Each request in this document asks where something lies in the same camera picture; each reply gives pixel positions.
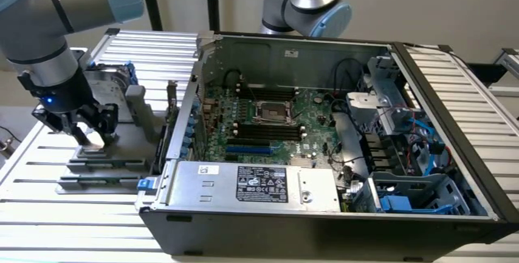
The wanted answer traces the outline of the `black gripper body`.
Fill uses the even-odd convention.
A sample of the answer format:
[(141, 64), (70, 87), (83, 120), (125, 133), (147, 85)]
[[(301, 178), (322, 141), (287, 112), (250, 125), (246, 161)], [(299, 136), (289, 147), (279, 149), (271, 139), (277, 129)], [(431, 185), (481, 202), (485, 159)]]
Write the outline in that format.
[(78, 69), (73, 77), (54, 86), (38, 86), (25, 72), (18, 77), (19, 82), (31, 95), (41, 101), (46, 110), (53, 113), (67, 113), (83, 106), (94, 106), (97, 101), (85, 71)]

